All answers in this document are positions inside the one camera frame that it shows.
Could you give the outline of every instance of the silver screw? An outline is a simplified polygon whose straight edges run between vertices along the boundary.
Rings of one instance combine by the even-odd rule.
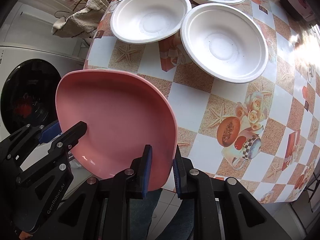
[[[95,184],[97,182],[97,178],[95,177],[90,177],[89,179],[87,179],[87,183],[89,185]]]
[[[227,179],[227,182],[230,184],[230,185],[235,185],[237,183],[237,180],[235,178],[228,178]]]
[[[194,176],[199,174],[199,171],[197,169],[191,169],[189,172],[191,175],[194,175]]]
[[[64,164],[64,163],[61,163],[60,164],[60,166],[59,166],[59,169],[61,170],[61,171],[64,171],[65,169],[66,169],[66,165]]]
[[[133,169],[126,169],[126,170],[124,170],[124,174],[125,175],[132,175],[132,174],[134,174],[134,170]]]

